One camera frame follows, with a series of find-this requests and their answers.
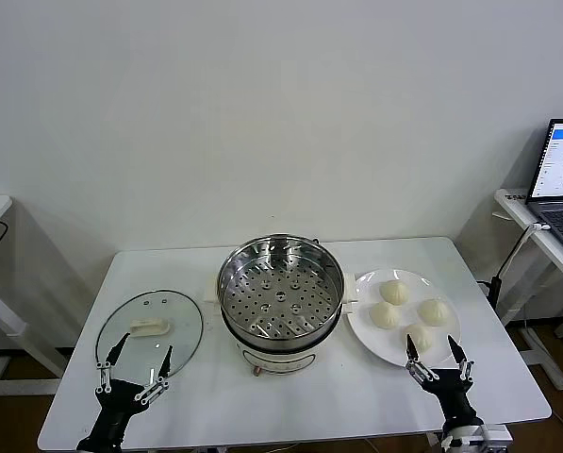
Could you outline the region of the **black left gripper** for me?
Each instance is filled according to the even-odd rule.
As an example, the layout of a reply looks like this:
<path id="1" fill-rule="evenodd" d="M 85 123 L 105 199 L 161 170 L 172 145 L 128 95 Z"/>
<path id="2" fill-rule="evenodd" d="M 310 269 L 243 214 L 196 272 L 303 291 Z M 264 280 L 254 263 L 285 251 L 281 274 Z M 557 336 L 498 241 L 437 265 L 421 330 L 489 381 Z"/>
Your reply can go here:
<path id="1" fill-rule="evenodd" d="M 126 332 L 120 341 L 110 348 L 106 358 L 96 363 L 99 385 L 95 391 L 100 411 L 90 434 L 79 441 L 77 451 L 121 452 L 130 419 L 145 411 L 145 406 L 141 402 L 153 402 L 169 388 L 168 377 L 174 350 L 172 345 L 168 346 L 157 378 L 144 390 L 139 384 L 119 379 L 111 380 L 111 370 L 117 363 L 129 336 L 130 333 Z"/>

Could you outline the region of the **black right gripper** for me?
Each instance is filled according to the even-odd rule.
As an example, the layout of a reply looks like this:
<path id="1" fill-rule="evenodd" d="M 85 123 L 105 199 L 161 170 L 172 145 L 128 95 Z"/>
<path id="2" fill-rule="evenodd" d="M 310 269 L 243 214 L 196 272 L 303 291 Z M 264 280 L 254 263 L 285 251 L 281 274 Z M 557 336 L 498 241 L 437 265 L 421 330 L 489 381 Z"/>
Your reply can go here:
<path id="1" fill-rule="evenodd" d="M 473 385 L 473 361 L 469 361 L 461 345 L 447 336 L 458 371 L 433 371 L 420 361 L 416 346 L 409 334 L 406 335 L 406 370 L 422 388 L 434 395 L 444 416 L 443 428 L 479 426 L 480 419 L 471 406 L 467 392 Z"/>

